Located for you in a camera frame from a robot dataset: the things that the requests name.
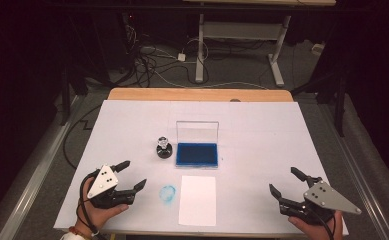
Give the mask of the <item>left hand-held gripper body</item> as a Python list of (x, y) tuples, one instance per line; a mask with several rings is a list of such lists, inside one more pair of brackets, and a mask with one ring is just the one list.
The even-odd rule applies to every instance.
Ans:
[(87, 198), (95, 208), (110, 209), (120, 204), (132, 205), (135, 195), (130, 190), (116, 190), (119, 180), (111, 166), (105, 164), (87, 175), (94, 181), (88, 188)]

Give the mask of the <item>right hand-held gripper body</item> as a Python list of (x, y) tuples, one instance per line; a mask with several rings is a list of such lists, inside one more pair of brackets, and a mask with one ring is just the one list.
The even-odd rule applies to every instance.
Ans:
[(279, 210), (282, 215), (293, 216), (310, 225), (323, 226), (334, 217), (336, 210), (360, 215), (362, 210), (332, 188), (322, 178), (310, 177), (309, 189), (303, 193), (304, 201), (296, 202), (282, 196)]

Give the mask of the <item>black round stamp cap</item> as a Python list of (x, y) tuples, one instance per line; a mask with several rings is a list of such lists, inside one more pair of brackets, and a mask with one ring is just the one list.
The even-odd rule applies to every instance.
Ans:
[(160, 158), (167, 159), (173, 154), (173, 147), (170, 143), (158, 145), (156, 147), (156, 153)]

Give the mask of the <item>person's right hand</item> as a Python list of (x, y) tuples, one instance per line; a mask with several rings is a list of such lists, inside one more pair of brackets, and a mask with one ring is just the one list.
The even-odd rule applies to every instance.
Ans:
[(297, 217), (289, 217), (288, 221), (303, 232), (309, 240), (343, 240), (343, 217), (336, 211), (334, 217), (325, 226), (309, 225)]

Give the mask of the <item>person's left hand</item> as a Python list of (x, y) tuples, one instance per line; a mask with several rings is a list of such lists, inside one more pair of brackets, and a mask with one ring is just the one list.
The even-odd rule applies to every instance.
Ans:
[(109, 219), (123, 213), (129, 208), (126, 204), (117, 205), (110, 209), (95, 208), (87, 198), (88, 188), (92, 181), (93, 178), (89, 178), (84, 183), (83, 199), (78, 201), (77, 221), (74, 225), (86, 238), (92, 238), (92, 231), (88, 227), (89, 222), (97, 230), (101, 230)]

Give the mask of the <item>large white table cover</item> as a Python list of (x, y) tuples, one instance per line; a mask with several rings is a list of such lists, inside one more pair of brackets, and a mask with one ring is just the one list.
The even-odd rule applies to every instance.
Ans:
[[(157, 140), (175, 143), (177, 121), (217, 121), (218, 156), (215, 169), (178, 168), (175, 160), (160, 159)], [(284, 197), (300, 201), (307, 186), (291, 174), (297, 167), (311, 176), (326, 175), (299, 105), (258, 102), (183, 102), (107, 100), (101, 107), (79, 166), (58, 213), (55, 228), (76, 221), (82, 179), (95, 168), (130, 161), (119, 173), (119, 185), (132, 188), (146, 179), (145, 188), (125, 213), (110, 220), (107, 232), (146, 235), (203, 235), (288, 238), (300, 234), (280, 214), (270, 194), (273, 184)], [(216, 225), (179, 224), (183, 176), (216, 179)], [(172, 185), (170, 204), (159, 197)]]

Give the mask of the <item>white paper sheet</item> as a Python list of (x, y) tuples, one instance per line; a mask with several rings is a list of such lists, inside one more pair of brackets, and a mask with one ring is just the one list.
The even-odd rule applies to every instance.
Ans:
[(183, 176), (179, 203), (179, 224), (216, 225), (216, 179), (210, 176)]

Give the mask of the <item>black metal stand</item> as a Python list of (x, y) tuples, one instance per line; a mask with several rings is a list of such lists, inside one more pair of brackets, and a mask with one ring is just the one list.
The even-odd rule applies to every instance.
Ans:
[(346, 75), (348, 73), (347, 63), (340, 60), (333, 68), (321, 77), (311, 79), (308, 83), (294, 88), (290, 91), (292, 96), (302, 92), (311, 92), (317, 89), (317, 102), (327, 104), (331, 100), (335, 103), (334, 127), (340, 137), (344, 137), (343, 115), (346, 93)]

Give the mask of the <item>white-framed desk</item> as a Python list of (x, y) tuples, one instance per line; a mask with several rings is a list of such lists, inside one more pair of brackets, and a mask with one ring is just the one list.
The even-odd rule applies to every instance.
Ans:
[[(236, 7), (246, 5), (257, 9), (259, 7), (283, 7), (292, 10), (304, 7), (333, 7), (336, 0), (185, 0), (196, 3), (199, 7), (208, 7), (217, 4), (219, 7), (228, 7), (234, 4)], [(276, 42), (273, 53), (267, 55), (267, 60), (273, 74), (275, 84), (278, 87), (285, 85), (278, 66), (278, 58), (281, 52), (286, 33), (289, 28), (291, 14), (285, 14), (280, 23), (249, 23), (235, 20), (208, 21), (205, 14), (199, 14), (198, 49), (196, 57), (195, 82), (204, 83), (206, 77), (205, 60), (209, 48), (204, 39), (238, 39), (238, 40), (271, 40)]]

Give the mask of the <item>aluminium rail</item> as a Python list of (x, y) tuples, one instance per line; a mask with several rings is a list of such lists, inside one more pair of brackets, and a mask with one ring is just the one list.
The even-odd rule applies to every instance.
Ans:
[(353, 184), (362, 200), (364, 205), (362, 212), (366, 213), (370, 217), (379, 238), (381, 240), (389, 240), (389, 223), (382, 211), (380, 203), (375, 197), (375, 194), (372, 192), (370, 185), (366, 182), (365, 176), (360, 170), (356, 159), (345, 141), (345, 138), (339, 135), (338, 130), (334, 126), (330, 109), (324, 105), (320, 105), (319, 108), (326, 123), (329, 125), (329, 129), (335, 136), (337, 144), (343, 155), (343, 162), (346, 165), (347, 171), (351, 176)]
[(43, 136), (32, 155), (36, 160), (36, 168), (33, 170), (25, 188), (23, 189), (14, 209), (11, 211), (1, 232), (0, 240), (14, 240), (27, 214), (29, 213), (36, 197), (42, 188), (43, 182), (51, 168), (55, 156), (67, 131), (70, 129), (75, 115), (84, 102), (84, 96), (76, 95), (70, 104), (70, 114), (67, 119), (57, 125), (53, 124)]

